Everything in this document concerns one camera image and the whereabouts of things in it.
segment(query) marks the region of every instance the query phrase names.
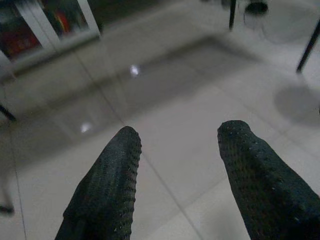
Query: glass door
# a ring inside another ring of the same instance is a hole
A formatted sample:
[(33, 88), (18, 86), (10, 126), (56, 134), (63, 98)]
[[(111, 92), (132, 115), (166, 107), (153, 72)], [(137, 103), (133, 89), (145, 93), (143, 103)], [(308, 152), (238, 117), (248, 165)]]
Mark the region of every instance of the glass door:
[(0, 67), (9, 72), (54, 53), (27, 1), (0, 0)]
[(88, 29), (77, 0), (38, 0), (38, 2), (59, 38)]
[(0, 3), (0, 49), (3, 54), (14, 61), (38, 48), (42, 45), (12, 1)]
[(87, 0), (29, 0), (28, 5), (57, 51), (100, 34)]

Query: glossy floor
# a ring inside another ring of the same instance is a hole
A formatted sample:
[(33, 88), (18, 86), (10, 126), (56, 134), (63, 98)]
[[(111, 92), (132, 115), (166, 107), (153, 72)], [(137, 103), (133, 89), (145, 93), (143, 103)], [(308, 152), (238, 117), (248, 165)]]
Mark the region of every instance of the glossy floor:
[(249, 240), (217, 128), (246, 121), (320, 194), (320, 46), (295, 68), (317, 23), (314, 0), (172, 1), (109, 25), (100, 39), (7, 81), (1, 187), (15, 208), (0, 239), (54, 239), (75, 187), (124, 125), (142, 139), (132, 240)]

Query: white tile floor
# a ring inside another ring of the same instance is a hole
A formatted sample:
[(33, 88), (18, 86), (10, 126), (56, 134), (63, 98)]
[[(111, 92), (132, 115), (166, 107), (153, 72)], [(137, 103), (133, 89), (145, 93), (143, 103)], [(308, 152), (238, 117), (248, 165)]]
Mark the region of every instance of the white tile floor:
[(262, 31), (244, 25), (240, 2), (229, 32), (217, 2), (159, 5), (4, 84), (0, 102), (19, 121), (0, 116), (1, 187), (15, 208), (0, 239), (54, 239), (124, 125), (142, 139), (132, 240), (249, 239), (218, 150), (227, 120), (246, 121), (320, 194), (319, 43), (295, 73), (319, 4), (270, 0)]

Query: cabinet door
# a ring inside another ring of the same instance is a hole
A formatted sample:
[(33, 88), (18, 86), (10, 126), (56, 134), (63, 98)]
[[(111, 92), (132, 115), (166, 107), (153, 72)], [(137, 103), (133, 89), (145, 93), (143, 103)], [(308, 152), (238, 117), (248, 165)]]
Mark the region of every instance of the cabinet door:
[(28, 4), (57, 50), (99, 35), (86, 0), (30, 0)]
[(0, 2), (0, 65), (7, 69), (30, 65), (53, 51), (25, 2)]

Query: glass cabinet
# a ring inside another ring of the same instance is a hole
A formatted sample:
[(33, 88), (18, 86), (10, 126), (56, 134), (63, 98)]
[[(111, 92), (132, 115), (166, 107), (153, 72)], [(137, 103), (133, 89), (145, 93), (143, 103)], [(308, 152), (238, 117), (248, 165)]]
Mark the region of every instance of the glass cabinet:
[(99, 34), (87, 0), (0, 0), (0, 77)]

